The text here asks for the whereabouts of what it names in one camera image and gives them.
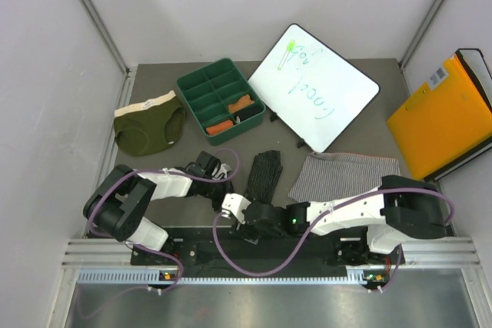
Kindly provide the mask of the black dotted underwear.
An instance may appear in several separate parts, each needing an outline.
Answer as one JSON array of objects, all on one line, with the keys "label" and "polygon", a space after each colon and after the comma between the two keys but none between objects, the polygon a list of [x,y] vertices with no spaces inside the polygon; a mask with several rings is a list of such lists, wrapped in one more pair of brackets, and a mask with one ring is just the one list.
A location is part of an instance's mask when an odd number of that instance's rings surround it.
[{"label": "black dotted underwear", "polygon": [[245,197],[249,201],[270,204],[283,171],[280,151],[265,151],[254,157]]}]

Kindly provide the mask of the olive green underwear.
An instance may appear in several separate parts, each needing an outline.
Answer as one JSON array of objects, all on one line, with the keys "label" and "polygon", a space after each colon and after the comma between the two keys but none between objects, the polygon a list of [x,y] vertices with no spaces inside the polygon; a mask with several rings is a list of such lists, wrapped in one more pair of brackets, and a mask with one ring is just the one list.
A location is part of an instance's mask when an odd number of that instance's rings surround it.
[{"label": "olive green underwear", "polygon": [[157,154],[181,138],[186,110],[174,91],[114,111],[118,148],[132,157]]}]

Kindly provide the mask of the green compartment tray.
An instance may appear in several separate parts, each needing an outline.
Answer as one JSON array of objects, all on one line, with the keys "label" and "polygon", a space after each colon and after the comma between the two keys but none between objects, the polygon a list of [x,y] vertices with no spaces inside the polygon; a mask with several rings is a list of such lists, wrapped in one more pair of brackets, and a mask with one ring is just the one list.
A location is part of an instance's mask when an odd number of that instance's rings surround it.
[{"label": "green compartment tray", "polygon": [[[213,146],[223,144],[263,122],[266,111],[264,103],[230,58],[222,58],[180,77],[177,86],[202,133]],[[235,113],[229,113],[228,105],[245,94],[254,100],[253,105],[262,106],[263,111],[238,124]],[[206,127],[225,120],[232,120],[234,127],[215,136],[205,131]]]}]

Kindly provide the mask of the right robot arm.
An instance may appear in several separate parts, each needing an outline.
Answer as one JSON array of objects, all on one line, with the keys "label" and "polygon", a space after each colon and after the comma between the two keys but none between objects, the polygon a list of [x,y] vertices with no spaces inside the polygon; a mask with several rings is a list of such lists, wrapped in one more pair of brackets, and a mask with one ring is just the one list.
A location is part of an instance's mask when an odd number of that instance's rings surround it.
[{"label": "right robot arm", "polygon": [[359,243],[358,251],[364,261],[376,263],[404,242],[446,237],[450,218],[441,210],[443,201],[434,185],[388,175],[382,177],[380,186],[353,197],[275,207],[227,194],[221,209],[226,217],[250,227],[254,239],[261,234],[323,237],[364,227],[366,239]]}]

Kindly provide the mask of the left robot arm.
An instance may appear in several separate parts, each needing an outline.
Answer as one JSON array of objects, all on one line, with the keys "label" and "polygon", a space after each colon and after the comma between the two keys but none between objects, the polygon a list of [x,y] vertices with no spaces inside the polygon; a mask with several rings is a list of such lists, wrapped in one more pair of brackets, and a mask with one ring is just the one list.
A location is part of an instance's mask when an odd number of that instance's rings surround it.
[{"label": "left robot arm", "polygon": [[134,170],[119,164],[113,168],[83,208],[91,232],[119,242],[141,245],[156,263],[174,255],[168,232],[145,217],[154,200],[200,196],[209,199],[215,211],[233,191],[232,169],[208,152],[184,167]]}]

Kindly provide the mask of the grey striped underwear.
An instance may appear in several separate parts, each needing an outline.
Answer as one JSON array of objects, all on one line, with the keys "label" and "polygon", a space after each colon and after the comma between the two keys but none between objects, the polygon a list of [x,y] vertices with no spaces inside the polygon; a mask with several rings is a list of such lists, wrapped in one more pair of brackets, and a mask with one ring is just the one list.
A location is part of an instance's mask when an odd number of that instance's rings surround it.
[{"label": "grey striped underwear", "polygon": [[400,174],[395,158],[313,152],[288,196],[297,202],[353,197],[380,186],[384,176]]}]

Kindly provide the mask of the orange rolled cloth front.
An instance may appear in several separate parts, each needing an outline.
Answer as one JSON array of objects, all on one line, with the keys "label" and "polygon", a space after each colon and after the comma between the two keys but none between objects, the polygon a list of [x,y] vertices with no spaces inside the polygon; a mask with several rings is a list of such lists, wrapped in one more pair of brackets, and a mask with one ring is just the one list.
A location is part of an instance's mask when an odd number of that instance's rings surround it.
[{"label": "orange rolled cloth front", "polygon": [[205,131],[208,135],[215,136],[232,127],[234,127],[234,122],[232,120],[225,120],[212,126],[206,127]]}]

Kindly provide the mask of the orange rolled cloth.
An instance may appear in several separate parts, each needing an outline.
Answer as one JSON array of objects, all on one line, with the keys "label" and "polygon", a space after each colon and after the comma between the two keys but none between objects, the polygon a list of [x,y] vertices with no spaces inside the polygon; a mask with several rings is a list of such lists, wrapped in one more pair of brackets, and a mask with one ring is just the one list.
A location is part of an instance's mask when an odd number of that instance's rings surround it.
[{"label": "orange rolled cloth", "polygon": [[254,100],[249,94],[241,96],[236,102],[228,105],[228,111],[230,114],[234,114],[250,105],[253,105]]},{"label": "orange rolled cloth", "polygon": [[232,120],[225,120],[212,126],[206,127],[205,131],[208,135],[215,136],[232,127],[234,127],[234,122]]}]

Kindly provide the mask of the black rolled cloth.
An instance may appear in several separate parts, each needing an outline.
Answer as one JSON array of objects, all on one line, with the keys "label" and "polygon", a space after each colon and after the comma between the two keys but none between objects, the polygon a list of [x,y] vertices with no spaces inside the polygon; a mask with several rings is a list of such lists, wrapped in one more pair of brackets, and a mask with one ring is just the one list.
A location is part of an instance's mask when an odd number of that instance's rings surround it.
[{"label": "black rolled cloth", "polygon": [[246,121],[249,118],[252,118],[263,111],[262,106],[260,105],[249,105],[241,110],[237,111],[234,115],[235,121],[239,124],[243,121]]}]

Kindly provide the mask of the orange rolled cloth back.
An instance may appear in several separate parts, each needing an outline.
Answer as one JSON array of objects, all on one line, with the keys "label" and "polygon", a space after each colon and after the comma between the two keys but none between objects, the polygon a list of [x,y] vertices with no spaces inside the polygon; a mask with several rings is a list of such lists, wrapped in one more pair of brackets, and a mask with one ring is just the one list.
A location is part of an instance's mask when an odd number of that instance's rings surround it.
[{"label": "orange rolled cloth back", "polygon": [[249,94],[241,96],[236,102],[228,105],[228,111],[230,114],[234,114],[250,105],[253,105],[254,100]]}]

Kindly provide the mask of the white whiteboard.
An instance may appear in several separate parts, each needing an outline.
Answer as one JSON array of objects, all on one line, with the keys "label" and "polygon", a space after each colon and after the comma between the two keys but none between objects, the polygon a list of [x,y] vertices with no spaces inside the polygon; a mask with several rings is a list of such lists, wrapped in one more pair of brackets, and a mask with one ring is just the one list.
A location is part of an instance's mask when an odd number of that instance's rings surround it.
[{"label": "white whiteboard", "polygon": [[[278,64],[290,40],[295,47]],[[248,83],[310,149],[326,150],[376,98],[379,84],[300,25],[289,25]]]}]

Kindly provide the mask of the orange clipboard folder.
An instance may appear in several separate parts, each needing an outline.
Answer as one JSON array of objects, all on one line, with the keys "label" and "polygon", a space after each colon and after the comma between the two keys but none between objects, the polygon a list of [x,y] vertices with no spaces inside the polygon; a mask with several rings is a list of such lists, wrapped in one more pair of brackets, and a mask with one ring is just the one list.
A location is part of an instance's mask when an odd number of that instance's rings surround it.
[{"label": "orange clipboard folder", "polygon": [[460,48],[389,117],[415,180],[438,181],[491,149],[491,69]]}]

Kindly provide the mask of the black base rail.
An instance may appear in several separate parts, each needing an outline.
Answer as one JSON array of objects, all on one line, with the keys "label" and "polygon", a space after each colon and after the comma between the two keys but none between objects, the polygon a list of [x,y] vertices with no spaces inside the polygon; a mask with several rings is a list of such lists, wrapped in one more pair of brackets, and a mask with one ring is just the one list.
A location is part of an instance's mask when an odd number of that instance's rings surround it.
[{"label": "black base rail", "polygon": [[[163,252],[179,259],[184,276],[243,277],[230,266],[218,251],[209,227],[174,227],[168,229],[170,240]],[[252,273],[264,273],[279,267],[301,239],[263,236],[256,241],[240,238],[233,227],[219,227],[218,240],[226,255],[240,268]],[[347,267],[371,266],[386,280],[389,269],[409,260],[401,250],[389,254],[369,251],[367,228],[355,227],[335,231],[327,236],[309,234],[293,260],[274,277],[344,277]]]}]

